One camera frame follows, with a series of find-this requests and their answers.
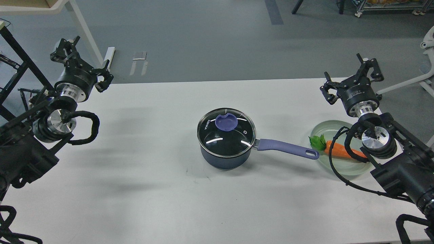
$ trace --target cooking pot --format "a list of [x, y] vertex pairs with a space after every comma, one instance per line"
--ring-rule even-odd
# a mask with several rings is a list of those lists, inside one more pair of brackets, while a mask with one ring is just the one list
[[311, 148], [257, 139], [252, 119], [230, 108], [215, 109], [205, 114], [197, 125], [197, 138], [205, 160], [219, 169], [242, 165], [252, 148], [258, 151], [277, 150], [309, 159], [319, 158], [319, 153]]

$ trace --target gray floor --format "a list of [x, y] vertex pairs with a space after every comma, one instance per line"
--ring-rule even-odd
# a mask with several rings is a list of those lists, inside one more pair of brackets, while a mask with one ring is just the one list
[[[434, 24], [432, 13], [366, 12], [359, 19], [350, 8], [338, 15], [334, 0], [305, 0], [296, 15], [290, 13], [295, 1], [276, 0], [282, 25], [271, 24], [264, 0], [76, 1], [101, 51], [117, 49], [116, 83], [317, 78], [324, 71], [344, 77], [355, 74], [361, 53], [379, 61], [385, 81], [373, 85], [377, 91], [421, 74], [427, 57], [419, 44]], [[2, 18], [13, 23], [10, 31], [54, 83], [63, 67], [49, 53], [60, 38], [77, 35], [67, 11]], [[3, 39], [0, 48], [13, 58]], [[88, 60], [83, 43], [78, 49]], [[140, 75], [140, 67], [130, 75], [132, 57], [140, 51], [148, 52], [146, 74]], [[5, 84], [13, 70], [0, 63], [0, 72]], [[22, 82], [21, 87], [37, 88], [30, 74]], [[22, 111], [17, 93], [6, 105]], [[426, 142], [434, 135], [433, 105], [434, 98], [412, 85], [384, 94], [380, 108]]]

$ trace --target pot lid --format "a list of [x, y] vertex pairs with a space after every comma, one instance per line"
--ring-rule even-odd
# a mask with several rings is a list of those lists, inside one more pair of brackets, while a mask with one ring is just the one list
[[237, 157], [247, 152], [255, 137], [252, 120], [236, 109], [215, 109], [205, 114], [197, 125], [201, 147], [221, 158]]

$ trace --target carrot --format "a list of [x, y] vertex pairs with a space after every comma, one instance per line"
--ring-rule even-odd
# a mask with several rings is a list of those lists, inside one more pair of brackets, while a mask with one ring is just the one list
[[[330, 150], [330, 145], [332, 144], [332, 141], [327, 141], [324, 139], [324, 135], [321, 136], [313, 136], [313, 137], [309, 137], [309, 141], [310, 141], [310, 145], [312, 146], [313, 149], [317, 150], [317, 151], [323, 151], [324, 153], [326, 153], [327, 155], [329, 154], [329, 150]], [[353, 151], [353, 153], [366, 158], [366, 156], [363, 154], [363, 152], [361, 151], [357, 151], [354, 149], [351, 149]], [[341, 158], [352, 158], [346, 151], [345, 146], [341, 145], [339, 143], [334, 144], [333, 149], [332, 149], [332, 156], [334, 157], [341, 157]]]
[[[332, 144], [332, 141], [327, 141], [325, 143], [326, 147], [324, 152], [328, 155], [329, 154], [329, 150], [330, 150], [330, 145]], [[353, 151], [353, 153], [359, 155], [360, 157], [364, 157], [366, 158], [366, 156], [363, 154], [363, 152], [361, 151], [357, 151], [354, 149], [351, 149], [351, 151]], [[345, 149], [344, 145], [341, 145], [339, 143], [336, 143], [333, 145], [333, 149], [332, 149], [332, 156], [335, 157], [343, 157], [343, 158], [352, 158], [350, 156], [350, 154], [347, 153], [347, 150]]]

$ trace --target plate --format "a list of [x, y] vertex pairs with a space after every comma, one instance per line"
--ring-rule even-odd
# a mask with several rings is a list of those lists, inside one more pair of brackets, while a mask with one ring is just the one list
[[[344, 122], [344, 121], [340, 121], [340, 120], [327, 120], [327, 121], [319, 123], [317, 126], [315, 126], [313, 128], [310, 136], [314, 136], [314, 135], [320, 136], [321, 134], [324, 134], [325, 141], [333, 140], [333, 137], [336, 135], [338, 130], [343, 126], [351, 128], [352, 124]], [[336, 140], [336, 143], [339, 143], [342, 145], [344, 144], [344, 142], [345, 142], [345, 134], [343, 134], [342, 136], [340, 136]], [[353, 140], [351, 140], [350, 146], [352, 149], [356, 149], [356, 150], [360, 151], [359, 148], [362, 147], [362, 141], [357, 140], [357, 139], [353, 139]], [[321, 153], [321, 155], [317, 159], [317, 161], [320, 163], [321, 166], [323, 166], [324, 168], [329, 170], [331, 173], [333, 173], [332, 167], [330, 167], [329, 156], [326, 155], [324, 152], [320, 152], [320, 153]], [[368, 163], [361, 163], [355, 159], [350, 159], [350, 158], [349, 159], [332, 158], [332, 159], [333, 159], [333, 165], [336, 168], [336, 170], [341, 175], [344, 175], [344, 176], [345, 175], [347, 175], [347, 176], [361, 175], [361, 174], [369, 171], [372, 168], [372, 164], [369, 162]]]

